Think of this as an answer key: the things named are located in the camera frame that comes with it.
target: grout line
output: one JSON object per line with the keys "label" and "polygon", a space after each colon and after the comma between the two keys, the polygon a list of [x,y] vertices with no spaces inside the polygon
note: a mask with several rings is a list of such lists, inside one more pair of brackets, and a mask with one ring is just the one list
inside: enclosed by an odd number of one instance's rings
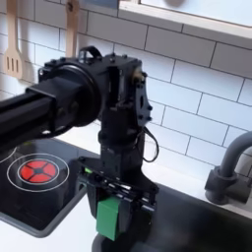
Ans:
{"label": "grout line", "polygon": [[195,113],[193,113],[193,112],[186,111],[186,110],[183,110],[183,109],[180,109],[180,108],[171,106],[171,105],[167,105],[167,104],[165,104],[165,106],[170,107],[170,108],[175,109],[175,110],[178,110],[178,111],[181,111],[181,112],[184,112],[184,113],[187,113],[187,114],[194,115],[194,116],[196,116],[196,117],[200,117],[200,118],[207,119],[207,120],[209,120],[209,121],[218,122],[219,124],[222,124],[222,125],[224,125],[224,126],[228,126],[228,124],[226,124],[226,123],[224,123],[224,122],[220,122],[220,121],[217,121],[217,120],[212,119],[212,118],[205,117],[205,116],[200,115],[200,114],[195,114]]}
{"label": "grout line", "polygon": [[224,147],[224,141],[225,141],[225,139],[226,139],[226,136],[227,136],[227,133],[228,133],[228,131],[229,131],[229,125],[228,125],[228,127],[227,127],[227,129],[226,129],[226,132],[225,132],[225,135],[224,135],[224,139],[223,139],[223,142],[222,142],[222,146]]}
{"label": "grout line", "polygon": [[183,31],[184,31],[184,26],[185,26],[185,24],[182,24],[182,28],[181,28],[181,32],[180,32],[180,33],[183,33]]}
{"label": "grout line", "polygon": [[188,149],[189,149],[189,145],[190,145],[191,139],[192,139],[192,137],[190,136],[190,137],[189,137],[189,141],[188,141],[188,145],[187,145],[186,151],[185,151],[185,155],[186,155],[186,156],[187,156],[187,152],[188,152]]}
{"label": "grout line", "polygon": [[197,159],[197,158],[195,158],[195,157],[191,157],[191,156],[184,155],[184,154],[179,153],[179,152],[177,152],[177,151],[175,151],[175,150],[171,150],[171,149],[166,148],[166,147],[161,147],[161,148],[162,148],[162,149],[165,149],[165,150],[167,150],[167,151],[170,151],[170,152],[172,152],[172,153],[176,153],[176,154],[179,154],[179,155],[182,155],[182,156],[191,158],[191,159],[193,159],[193,160],[197,160],[197,161],[200,161],[200,162],[202,162],[202,163],[209,164],[209,165],[211,165],[211,166],[215,166],[214,164],[212,164],[212,163],[210,163],[210,162],[206,162],[206,161],[204,161],[204,160],[200,160],[200,159]]}
{"label": "grout line", "polygon": [[35,0],[33,0],[33,3],[34,3],[34,6],[33,6],[33,11],[34,11],[34,13],[33,13],[33,18],[34,18],[34,20],[35,20]]}
{"label": "grout line", "polygon": [[35,63],[35,45],[34,45],[34,63]]}
{"label": "grout line", "polygon": [[166,110],[166,106],[164,106],[164,109],[163,109],[163,114],[162,114],[160,126],[162,126],[162,123],[163,123],[163,119],[164,119],[164,115],[165,115],[165,110]]}
{"label": "grout line", "polygon": [[196,112],[197,115],[198,115],[199,110],[200,110],[202,97],[203,97],[203,93],[201,93],[200,102],[199,102],[198,109],[197,109],[197,112]]}
{"label": "grout line", "polygon": [[172,82],[172,79],[173,79],[173,74],[174,74],[174,70],[175,70],[175,65],[176,65],[176,63],[177,63],[177,60],[175,59],[175,60],[174,60],[174,63],[173,63],[171,75],[170,75],[170,82]]}
{"label": "grout line", "polygon": [[244,78],[243,83],[242,83],[241,88],[240,88],[240,92],[239,92],[238,98],[237,98],[237,102],[238,102],[238,101],[239,101],[239,99],[240,99],[240,95],[241,95],[241,92],[242,92],[242,90],[243,90],[243,87],[244,87],[245,81],[246,81],[246,79]]}
{"label": "grout line", "polygon": [[148,34],[149,34],[149,27],[150,26],[147,26],[147,30],[146,30],[146,38],[145,38],[144,50],[146,49],[146,45],[147,45],[147,38],[148,38]]}
{"label": "grout line", "polygon": [[212,57],[211,57],[211,60],[210,60],[210,65],[209,65],[210,68],[211,68],[211,66],[212,66],[213,59],[214,59],[214,56],[215,56],[215,53],[216,53],[217,44],[218,44],[218,43],[216,42],[215,47],[214,47],[214,50],[213,50],[213,54],[212,54]]}

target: wooden utensil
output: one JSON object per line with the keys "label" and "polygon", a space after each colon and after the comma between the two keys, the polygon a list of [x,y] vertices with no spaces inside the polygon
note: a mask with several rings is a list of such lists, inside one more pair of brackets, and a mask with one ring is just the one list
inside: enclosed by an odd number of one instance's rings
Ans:
{"label": "wooden utensil", "polygon": [[79,21],[80,4],[78,0],[69,0],[67,10],[66,56],[74,57],[77,46],[77,29]]}
{"label": "wooden utensil", "polygon": [[4,54],[4,71],[17,79],[23,77],[23,59],[19,50],[17,0],[6,0],[8,21],[8,49]]}

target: white subway tile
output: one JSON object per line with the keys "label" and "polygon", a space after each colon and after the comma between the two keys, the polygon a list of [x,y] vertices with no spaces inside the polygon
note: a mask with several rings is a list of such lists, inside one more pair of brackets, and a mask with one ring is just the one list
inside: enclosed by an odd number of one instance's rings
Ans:
{"label": "white subway tile", "polygon": [[153,107],[153,110],[151,112],[151,116],[153,118],[152,122],[160,125],[164,114],[164,105],[150,100],[149,103]]}
{"label": "white subway tile", "polygon": [[223,145],[225,147],[228,147],[232,143],[233,140],[235,140],[237,137],[239,137],[240,135],[246,132],[247,131],[245,130],[229,127]]}
{"label": "white subway tile", "polygon": [[4,73],[4,55],[2,54],[0,54],[0,72]]}
{"label": "white subway tile", "polygon": [[147,26],[145,25],[89,13],[89,35],[143,49],[146,33]]}
{"label": "white subway tile", "polygon": [[[62,4],[66,4],[66,2],[66,0],[61,0]],[[88,4],[86,1],[81,1],[80,6],[82,9],[117,17],[117,10],[115,9],[98,6],[97,4]]]}
{"label": "white subway tile", "polygon": [[[0,1],[0,12],[6,13],[6,2],[8,0]],[[17,1],[18,16],[21,18],[33,20],[34,19],[34,0]]]}
{"label": "white subway tile", "polygon": [[43,0],[35,0],[35,20],[58,28],[66,28],[66,8]]}
{"label": "white subway tile", "polygon": [[174,60],[159,56],[143,50],[116,44],[114,48],[117,54],[128,54],[131,57],[139,58],[143,61],[143,70],[148,76],[170,82]]}
{"label": "white subway tile", "polygon": [[214,52],[213,41],[149,27],[146,49],[164,56],[209,66]]}
{"label": "white subway tile", "polygon": [[[38,22],[66,29],[66,17],[66,7],[64,5],[35,0],[35,19]],[[79,12],[79,32],[86,32],[87,20],[88,13],[81,10]]]}
{"label": "white subway tile", "polygon": [[252,80],[245,80],[239,102],[252,106]]}
{"label": "white subway tile", "polygon": [[156,163],[204,181],[207,180],[210,170],[214,168],[211,164],[195,160],[164,148],[160,148]]}
{"label": "white subway tile", "polygon": [[204,94],[199,114],[241,129],[252,130],[252,107]]}
{"label": "white subway tile", "polygon": [[19,38],[58,49],[59,29],[28,20],[20,20]]}
{"label": "white subway tile", "polygon": [[176,31],[176,32],[182,31],[182,24],[175,23],[173,21],[162,19],[162,18],[154,18],[154,17],[151,17],[149,15],[145,15],[145,14],[133,13],[133,12],[125,11],[125,10],[119,10],[118,17],[125,19],[125,20],[135,21],[135,22],[139,22],[142,24],[147,24],[150,26],[163,28],[163,29],[167,29],[167,30],[172,30],[172,31]]}
{"label": "white subway tile", "polygon": [[200,139],[191,138],[187,156],[208,162],[213,165],[221,165],[226,148],[220,147]]}
{"label": "white subway tile", "polygon": [[145,142],[144,157],[147,160],[152,160],[156,153],[156,146],[152,143]]}
{"label": "white subway tile", "polygon": [[[189,136],[165,129],[152,123],[148,124],[147,127],[156,137],[158,144],[161,147],[185,154],[189,142]],[[147,141],[154,143],[150,137],[147,138]]]}
{"label": "white subway tile", "polygon": [[64,56],[65,53],[63,51],[57,51],[40,45],[35,46],[35,64],[39,66],[43,66],[44,63],[51,59],[59,59]]}
{"label": "white subway tile", "polygon": [[[8,48],[8,36],[0,34],[0,53],[5,53]],[[19,40],[19,49],[25,61],[34,63],[34,44]]]}
{"label": "white subway tile", "polygon": [[39,67],[31,63],[25,62],[25,70],[23,79],[27,82],[36,84],[38,82],[38,71]]}
{"label": "white subway tile", "polygon": [[98,131],[100,130],[100,126],[94,123],[81,128],[73,128],[67,133],[56,137],[57,139],[67,142],[67,143],[75,143],[75,146],[91,150],[93,153],[100,153],[100,144],[97,139]]}
{"label": "white subway tile", "polygon": [[222,145],[227,126],[200,116],[167,107],[162,125]]}
{"label": "white subway tile", "polygon": [[163,103],[185,111],[196,113],[201,93],[191,91],[170,83],[147,79],[147,94],[152,101]]}
{"label": "white subway tile", "polygon": [[228,43],[228,44],[252,49],[251,39],[245,38],[242,36],[231,35],[231,34],[227,34],[223,32],[211,31],[211,30],[191,27],[187,25],[184,26],[183,32],[187,34],[203,37],[203,38],[208,38],[208,39],[218,41],[218,42]]}
{"label": "white subway tile", "polygon": [[243,78],[177,61],[172,83],[237,101]]}
{"label": "white subway tile", "polygon": [[12,98],[13,96],[14,96],[13,94],[9,94],[9,93],[0,91],[0,100]]}
{"label": "white subway tile", "polygon": [[60,0],[46,0],[48,2],[60,3]]}
{"label": "white subway tile", "polygon": [[[77,53],[82,47],[93,45],[97,47],[102,55],[113,52],[113,43],[102,39],[94,38],[88,35],[79,34],[77,36]],[[60,50],[66,50],[66,31],[60,31]]]}
{"label": "white subway tile", "polygon": [[251,50],[218,43],[211,67],[227,73],[251,78],[251,65]]}
{"label": "white subway tile", "polygon": [[19,81],[14,77],[1,74],[0,73],[0,90],[13,94],[19,95],[22,94],[25,88],[29,87],[31,83],[26,81]]}

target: countertop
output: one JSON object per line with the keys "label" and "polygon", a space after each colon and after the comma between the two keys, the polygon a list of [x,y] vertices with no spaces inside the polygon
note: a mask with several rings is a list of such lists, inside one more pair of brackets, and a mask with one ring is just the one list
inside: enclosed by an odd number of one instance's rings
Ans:
{"label": "countertop", "polygon": [[[79,133],[78,129],[72,130],[58,139],[98,153],[98,143],[92,138],[82,139]],[[143,170],[155,182],[206,201],[204,181],[156,164],[144,164]],[[251,199],[242,208],[233,203],[224,206],[224,208],[252,219]],[[34,250],[36,252],[92,252],[92,243],[96,236],[95,219],[90,213],[88,198],[85,196],[55,231],[46,238],[34,238],[1,221],[0,235],[1,247],[11,252],[33,252]]]}

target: sink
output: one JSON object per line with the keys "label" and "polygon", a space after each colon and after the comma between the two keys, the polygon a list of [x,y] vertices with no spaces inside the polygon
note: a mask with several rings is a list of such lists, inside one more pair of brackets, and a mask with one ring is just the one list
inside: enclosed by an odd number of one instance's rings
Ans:
{"label": "sink", "polygon": [[151,230],[135,226],[111,242],[98,235],[94,252],[251,252],[252,220],[159,185]]}

